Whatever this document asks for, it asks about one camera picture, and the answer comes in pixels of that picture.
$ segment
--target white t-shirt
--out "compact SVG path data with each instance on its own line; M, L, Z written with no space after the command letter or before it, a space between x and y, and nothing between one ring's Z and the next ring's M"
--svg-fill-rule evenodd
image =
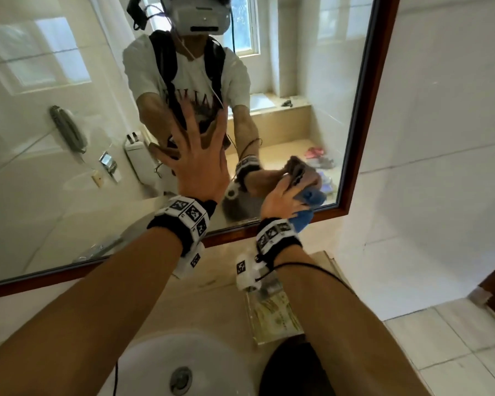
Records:
M226 47L224 50L222 99L231 108L239 105L249 108L251 82L248 70L234 52ZM176 93L189 96L198 122L214 118L212 83L205 73L204 56L193 61L180 53L176 56L178 71L172 81ZM143 93L157 93L167 101L167 87L159 74L156 54L147 35L140 36L123 51L123 64L134 99Z

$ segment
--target cloth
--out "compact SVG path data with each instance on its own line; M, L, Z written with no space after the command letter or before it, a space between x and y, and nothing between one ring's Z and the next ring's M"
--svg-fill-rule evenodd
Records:
M227 47L224 50L222 98L231 108L249 108L251 81L248 70L233 51ZM197 122L214 118L212 84L205 73L204 56L189 61L180 53L176 55L178 70L172 81L176 92L191 99ZM159 74L154 48L147 35L140 36L123 51L123 64L134 99L144 93L156 93L167 102L167 87Z
M298 194L296 199L301 200L304 204L308 204L310 207L320 207L326 201L326 194L317 190L315 187L307 187L301 193ZM313 219L314 212L310 210L299 211L297 217L290 219L290 223L295 228L295 231L299 233L302 231Z

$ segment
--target white sink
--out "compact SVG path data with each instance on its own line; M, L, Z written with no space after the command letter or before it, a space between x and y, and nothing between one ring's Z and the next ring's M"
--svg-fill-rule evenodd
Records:
M117 396L255 396L247 368L223 343L199 333L159 336L119 358ZM179 374L171 391L173 373ZM98 396L112 396L114 372Z

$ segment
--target mirror frame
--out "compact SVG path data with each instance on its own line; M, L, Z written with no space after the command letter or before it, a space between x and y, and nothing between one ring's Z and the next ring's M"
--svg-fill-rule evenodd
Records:
M312 222L341 217L347 215L350 210L399 3L400 0L374 0L373 2L337 203L317 209ZM256 234L257 223L255 222L211 233L205 237L203 243L209 248L253 238ZM2 280L0 281L0 297L83 278L108 258L109 256Z

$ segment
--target electrical outlet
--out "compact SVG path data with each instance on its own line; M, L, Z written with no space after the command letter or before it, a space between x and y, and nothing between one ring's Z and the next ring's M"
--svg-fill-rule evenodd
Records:
M95 182L95 184L97 185L97 187L99 187L99 188L103 187L104 179L103 179L103 177L99 171L94 171L92 173L92 179Z

